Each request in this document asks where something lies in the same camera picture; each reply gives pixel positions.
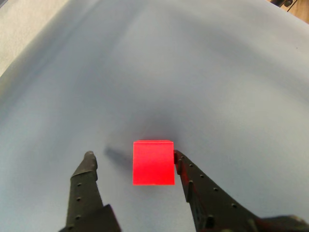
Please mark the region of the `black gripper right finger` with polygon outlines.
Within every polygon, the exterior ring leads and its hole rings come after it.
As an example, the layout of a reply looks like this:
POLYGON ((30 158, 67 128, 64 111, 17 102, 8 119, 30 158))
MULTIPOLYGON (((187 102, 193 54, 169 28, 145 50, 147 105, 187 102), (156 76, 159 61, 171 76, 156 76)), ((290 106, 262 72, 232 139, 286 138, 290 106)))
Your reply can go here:
POLYGON ((257 216, 235 201, 178 150, 174 151, 174 164, 197 232, 258 231, 257 216))

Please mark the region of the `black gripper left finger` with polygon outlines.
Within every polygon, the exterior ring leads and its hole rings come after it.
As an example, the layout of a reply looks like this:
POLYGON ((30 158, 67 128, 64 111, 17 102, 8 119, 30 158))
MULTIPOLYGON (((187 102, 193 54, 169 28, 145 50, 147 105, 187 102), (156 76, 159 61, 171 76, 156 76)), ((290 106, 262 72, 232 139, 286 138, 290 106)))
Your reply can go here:
POLYGON ((104 205, 97 186, 97 160, 87 151, 70 178, 66 225, 62 232, 119 232, 112 207, 104 205))

